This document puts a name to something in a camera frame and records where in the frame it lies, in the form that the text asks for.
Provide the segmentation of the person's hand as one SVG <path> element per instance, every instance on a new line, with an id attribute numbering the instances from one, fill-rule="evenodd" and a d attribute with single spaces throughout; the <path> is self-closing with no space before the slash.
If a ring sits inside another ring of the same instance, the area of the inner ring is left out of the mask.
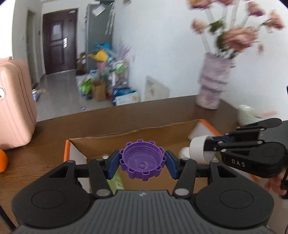
<path id="1" fill-rule="evenodd" d="M 267 191 L 273 190 L 278 195 L 285 195 L 287 193 L 287 190 L 282 190 L 280 188 L 281 181 L 284 175 L 285 175 L 285 170 L 282 170 L 282 172 L 279 175 L 269 178 L 267 182 L 265 183 L 265 189 Z"/>

